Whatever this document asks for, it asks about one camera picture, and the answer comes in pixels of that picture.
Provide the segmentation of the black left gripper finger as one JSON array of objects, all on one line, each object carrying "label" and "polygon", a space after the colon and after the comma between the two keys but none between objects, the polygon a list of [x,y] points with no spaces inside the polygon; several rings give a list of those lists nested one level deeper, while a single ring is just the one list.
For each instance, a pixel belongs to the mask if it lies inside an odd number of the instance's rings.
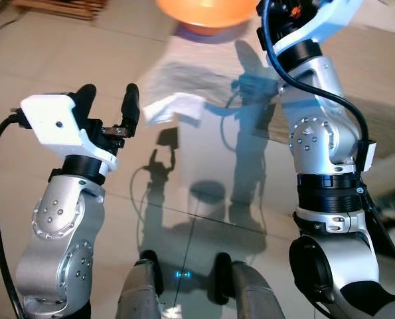
[{"label": "black left gripper finger", "polygon": [[89,119],[88,116],[91,112],[96,93],[97,89],[92,83],[85,84],[78,91],[72,93],[72,101],[74,103],[72,114],[79,128],[88,128],[91,126],[90,122],[93,119]]},{"label": "black left gripper finger", "polygon": [[139,88],[135,83],[129,83],[125,88],[125,94],[121,105],[121,126],[127,132],[136,132],[137,123],[140,119]]}]

